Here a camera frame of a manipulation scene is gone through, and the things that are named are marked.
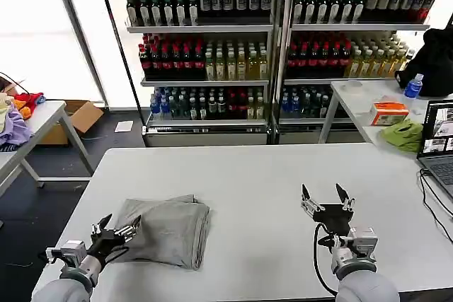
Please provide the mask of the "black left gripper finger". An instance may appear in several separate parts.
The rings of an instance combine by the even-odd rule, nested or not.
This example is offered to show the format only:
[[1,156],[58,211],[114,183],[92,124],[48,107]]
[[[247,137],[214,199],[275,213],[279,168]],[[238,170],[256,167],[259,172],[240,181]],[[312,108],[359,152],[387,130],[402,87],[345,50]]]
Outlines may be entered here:
[[100,235],[111,220],[112,214],[103,217],[98,223],[94,223],[91,227],[91,235]]
[[137,234],[139,228],[141,216],[136,217],[132,222],[123,226],[122,228],[115,231],[115,235],[119,237],[124,243],[131,241]]

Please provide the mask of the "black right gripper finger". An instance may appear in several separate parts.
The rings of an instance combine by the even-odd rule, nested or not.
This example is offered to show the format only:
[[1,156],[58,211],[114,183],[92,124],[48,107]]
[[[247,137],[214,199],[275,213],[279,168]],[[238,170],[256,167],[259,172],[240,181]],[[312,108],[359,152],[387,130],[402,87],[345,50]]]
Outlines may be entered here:
[[355,198],[350,197],[347,191],[343,189],[343,187],[339,183],[336,183],[336,190],[340,198],[340,201],[343,204],[343,210],[353,212]]
[[316,212],[324,211],[324,207],[318,204],[313,200],[309,194],[306,185],[302,183],[301,185],[301,208],[311,217],[314,217]]

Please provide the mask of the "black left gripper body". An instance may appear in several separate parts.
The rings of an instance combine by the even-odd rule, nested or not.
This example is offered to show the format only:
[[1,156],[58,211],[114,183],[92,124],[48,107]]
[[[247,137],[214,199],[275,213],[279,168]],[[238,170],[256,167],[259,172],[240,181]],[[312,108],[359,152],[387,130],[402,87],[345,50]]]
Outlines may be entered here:
[[116,235],[114,230],[101,230],[99,233],[91,233],[91,242],[87,255],[96,258],[101,267],[104,267],[113,249],[125,244],[125,237]]

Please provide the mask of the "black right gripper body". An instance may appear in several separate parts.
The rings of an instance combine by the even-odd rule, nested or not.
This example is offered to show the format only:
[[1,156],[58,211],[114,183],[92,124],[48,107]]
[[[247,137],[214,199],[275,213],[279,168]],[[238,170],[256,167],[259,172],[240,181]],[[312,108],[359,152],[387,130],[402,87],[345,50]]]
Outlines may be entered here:
[[344,209],[342,204],[322,204],[313,213],[313,220],[325,226],[329,234],[347,236],[353,211]]

